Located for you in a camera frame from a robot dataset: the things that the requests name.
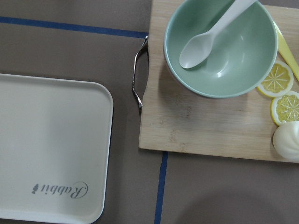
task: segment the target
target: yellow utensil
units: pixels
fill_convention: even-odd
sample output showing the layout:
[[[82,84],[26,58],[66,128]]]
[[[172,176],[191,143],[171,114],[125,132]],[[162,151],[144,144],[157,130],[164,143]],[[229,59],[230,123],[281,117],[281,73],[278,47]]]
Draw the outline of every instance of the yellow utensil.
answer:
[[[299,66],[288,46],[288,44],[285,41],[284,36],[282,35],[280,29],[274,23],[277,35],[278,35],[278,51],[280,55],[283,57],[283,59],[286,61],[286,63],[290,66],[291,70],[293,71],[295,77],[299,81]]]

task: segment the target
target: spoon head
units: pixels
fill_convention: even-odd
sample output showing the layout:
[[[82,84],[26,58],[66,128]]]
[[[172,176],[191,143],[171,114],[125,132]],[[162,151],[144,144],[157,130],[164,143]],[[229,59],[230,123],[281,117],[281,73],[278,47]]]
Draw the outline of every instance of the spoon head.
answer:
[[[214,37],[209,33],[199,34],[191,38],[184,46],[179,63],[184,69],[202,63],[211,53]]]

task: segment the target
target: green bowl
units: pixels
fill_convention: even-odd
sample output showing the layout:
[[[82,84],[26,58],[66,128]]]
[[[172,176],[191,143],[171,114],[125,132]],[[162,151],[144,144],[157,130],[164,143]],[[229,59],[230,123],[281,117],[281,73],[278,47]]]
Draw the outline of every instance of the green bowl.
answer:
[[[255,2],[215,39],[209,57],[183,69],[180,53],[195,35],[208,31],[233,0],[186,0],[172,15],[164,37],[164,57],[172,75],[189,90],[206,97],[228,98],[257,87],[269,74],[278,49],[268,11]]]

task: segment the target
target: wooden cutting board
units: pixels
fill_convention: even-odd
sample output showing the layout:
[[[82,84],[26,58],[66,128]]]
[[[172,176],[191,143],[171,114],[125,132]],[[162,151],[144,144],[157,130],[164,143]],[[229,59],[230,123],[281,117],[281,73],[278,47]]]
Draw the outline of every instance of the wooden cutting board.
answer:
[[[143,96],[139,147],[192,154],[287,161],[272,136],[271,98],[254,89],[243,96],[212,99],[177,84],[163,57],[163,38],[183,0],[153,0],[149,30],[149,79]],[[299,62],[299,9],[266,6]],[[299,83],[292,88],[299,91]]]

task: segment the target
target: citrus slice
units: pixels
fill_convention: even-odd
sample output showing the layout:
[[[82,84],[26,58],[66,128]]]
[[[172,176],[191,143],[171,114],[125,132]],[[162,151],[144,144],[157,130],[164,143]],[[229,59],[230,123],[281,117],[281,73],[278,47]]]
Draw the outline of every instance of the citrus slice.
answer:
[[[290,67],[276,60],[268,76],[257,88],[268,97],[280,97],[291,90],[293,83],[294,75]]]
[[[281,97],[275,97],[271,104],[271,116],[278,126],[299,120],[299,93],[289,91]]]

